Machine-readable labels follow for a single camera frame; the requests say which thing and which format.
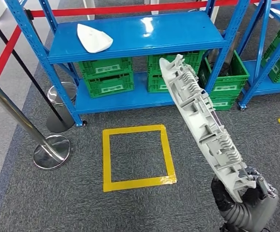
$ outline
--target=red barrier rope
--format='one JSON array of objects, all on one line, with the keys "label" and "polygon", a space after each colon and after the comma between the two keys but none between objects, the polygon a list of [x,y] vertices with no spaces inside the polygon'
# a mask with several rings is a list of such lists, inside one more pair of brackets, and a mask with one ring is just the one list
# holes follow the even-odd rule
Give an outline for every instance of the red barrier rope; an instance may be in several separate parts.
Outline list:
[{"label": "red barrier rope", "polygon": [[11,56],[11,52],[13,51],[15,44],[17,42],[18,38],[21,34],[21,30],[19,26],[14,29],[12,33],[8,44],[5,47],[4,51],[0,56],[0,75],[2,74],[2,70],[6,65],[8,58]]},{"label": "red barrier rope", "polygon": [[[256,3],[259,0],[250,0],[250,3]],[[238,0],[217,0],[215,6],[229,6],[236,5]],[[97,7],[97,8],[75,8],[75,9],[60,9],[53,10],[54,16],[75,16],[75,15],[107,15],[107,14],[123,14],[123,13],[139,13],[150,11],[168,11],[168,10],[182,10],[195,9],[205,7],[205,1],[196,2],[177,2],[163,3],[157,5],[133,5],[133,6],[115,6],[115,7]],[[45,17],[43,11],[32,11],[33,17]]]}]

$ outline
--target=robotic hand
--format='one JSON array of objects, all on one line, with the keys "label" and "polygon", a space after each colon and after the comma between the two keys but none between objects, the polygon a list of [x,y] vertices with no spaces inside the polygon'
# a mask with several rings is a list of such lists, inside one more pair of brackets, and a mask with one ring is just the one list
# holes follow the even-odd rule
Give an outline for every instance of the robotic hand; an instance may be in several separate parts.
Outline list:
[{"label": "robotic hand", "polygon": [[232,200],[225,186],[216,176],[211,189],[220,213],[226,220],[221,232],[261,232],[275,210],[278,196],[277,191],[267,183],[254,168],[246,172],[256,181],[256,188],[248,188],[242,203]]}]

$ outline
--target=stanchion post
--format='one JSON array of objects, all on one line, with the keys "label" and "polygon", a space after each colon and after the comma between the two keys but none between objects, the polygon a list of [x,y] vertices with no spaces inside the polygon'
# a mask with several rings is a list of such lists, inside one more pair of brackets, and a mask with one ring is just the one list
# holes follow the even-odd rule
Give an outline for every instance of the stanchion post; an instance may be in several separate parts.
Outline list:
[{"label": "stanchion post", "polygon": [[[0,38],[8,44],[8,40],[0,29]],[[60,133],[66,131],[74,125],[75,121],[67,110],[61,110],[60,115],[50,102],[49,99],[43,92],[43,90],[37,83],[37,81],[31,74],[31,72],[23,62],[21,58],[13,49],[11,52],[14,58],[24,70],[24,72],[36,87],[36,89],[42,96],[42,98],[52,110],[52,114],[47,120],[47,128],[51,132]]]},{"label": "stanchion post", "polygon": [[1,88],[0,105],[39,144],[33,155],[36,166],[46,170],[58,168],[70,155],[71,145],[68,139],[61,135],[45,138]]}]

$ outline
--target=round metal base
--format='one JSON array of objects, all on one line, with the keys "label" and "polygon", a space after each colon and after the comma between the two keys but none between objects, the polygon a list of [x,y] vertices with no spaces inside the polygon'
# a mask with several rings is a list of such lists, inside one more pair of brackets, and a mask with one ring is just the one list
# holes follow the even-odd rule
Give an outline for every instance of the round metal base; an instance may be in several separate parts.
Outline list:
[{"label": "round metal base", "polygon": [[33,154],[33,160],[36,166],[44,170],[53,170],[64,164],[70,155],[72,148],[70,142],[62,135],[51,135],[46,138],[47,142],[57,152],[59,158],[52,158],[41,145],[38,145]]},{"label": "round metal base", "polygon": [[57,109],[57,112],[63,121],[59,120],[54,112],[52,112],[48,117],[46,124],[47,128],[50,132],[60,133],[69,130],[75,124],[75,121],[66,107],[60,107],[60,109]]},{"label": "round metal base", "polygon": [[[70,100],[74,101],[76,95],[76,85],[72,82],[62,82],[63,87],[67,92]],[[54,105],[63,105],[64,103],[57,94],[54,86],[48,91],[48,98]]]}]

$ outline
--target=crate label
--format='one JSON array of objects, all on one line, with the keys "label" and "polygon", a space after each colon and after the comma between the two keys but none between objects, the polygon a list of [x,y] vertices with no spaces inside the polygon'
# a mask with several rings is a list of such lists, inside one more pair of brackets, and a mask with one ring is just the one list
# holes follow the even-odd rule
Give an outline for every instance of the crate label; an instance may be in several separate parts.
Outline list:
[{"label": "crate label", "polygon": [[216,106],[227,106],[228,102],[217,102],[217,103],[213,103],[213,107]]},{"label": "crate label", "polygon": [[112,86],[112,87],[108,87],[108,88],[102,88],[101,93],[108,93],[108,92],[120,90],[120,89],[124,89],[123,85]]},{"label": "crate label", "polygon": [[215,87],[214,91],[236,90],[238,86],[219,86]]},{"label": "crate label", "polygon": [[167,85],[160,85],[159,89],[168,89]]},{"label": "crate label", "polygon": [[203,83],[204,85],[206,84],[206,79],[205,79],[204,73],[203,71],[201,71],[201,80],[204,82]]},{"label": "crate label", "polygon": [[272,68],[272,70],[275,73],[278,73],[280,69],[276,64],[275,64],[274,67]]},{"label": "crate label", "polygon": [[111,65],[111,66],[106,66],[106,67],[97,68],[95,69],[95,72],[96,73],[104,73],[104,72],[114,71],[114,70],[119,70],[119,69],[121,69],[119,67],[119,64],[115,64],[115,65]]}]

